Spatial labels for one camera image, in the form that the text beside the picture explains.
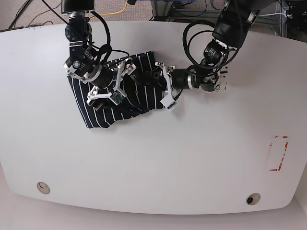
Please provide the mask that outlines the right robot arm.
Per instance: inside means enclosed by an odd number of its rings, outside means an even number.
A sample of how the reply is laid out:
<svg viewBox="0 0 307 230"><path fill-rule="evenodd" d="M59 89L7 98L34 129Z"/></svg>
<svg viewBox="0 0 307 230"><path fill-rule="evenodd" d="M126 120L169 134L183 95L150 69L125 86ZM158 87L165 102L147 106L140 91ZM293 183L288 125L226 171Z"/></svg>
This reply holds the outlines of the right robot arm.
<svg viewBox="0 0 307 230"><path fill-rule="evenodd" d="M73 79L92 88L87 94L87 104L92 106L99 99L110 100L119 105L127 97L120 87L125 75L130 75L136 66L130 56L119 60L114 68L108 67L106 61L114 49L111 47L111 35L106 21L94 10L93 0L63 0L61 13L68 15L65 36L69 41L70 56L64 68ZM106 44L96 47L93 44L92 28L87 13L91 13L102 22L106 32Z"/></svg>

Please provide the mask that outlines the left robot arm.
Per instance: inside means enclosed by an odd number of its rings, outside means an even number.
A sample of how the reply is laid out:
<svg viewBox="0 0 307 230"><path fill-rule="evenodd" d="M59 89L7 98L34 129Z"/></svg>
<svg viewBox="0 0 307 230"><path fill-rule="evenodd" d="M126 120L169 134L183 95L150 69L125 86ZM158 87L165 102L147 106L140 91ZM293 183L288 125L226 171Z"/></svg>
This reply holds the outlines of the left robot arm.
<svg viewBox="0 0 307 230"><path fill-rule="evenodd" d="M238 54L260 11L271 3L270 0L227 0L215 24L206 20L189 23L182 35L182 45L192 63L191 66L177 69L156 63L166 82L166 90L161 99L163 107L169 111L173 110L183 90L219 90L219 80L223 77L227 65ZM195 36L190 39L187 37L189 30L199 24L211 26L213 29L210 33L213 38L203 51L203 59L197 62L190 52L190 44Z"/></svg>

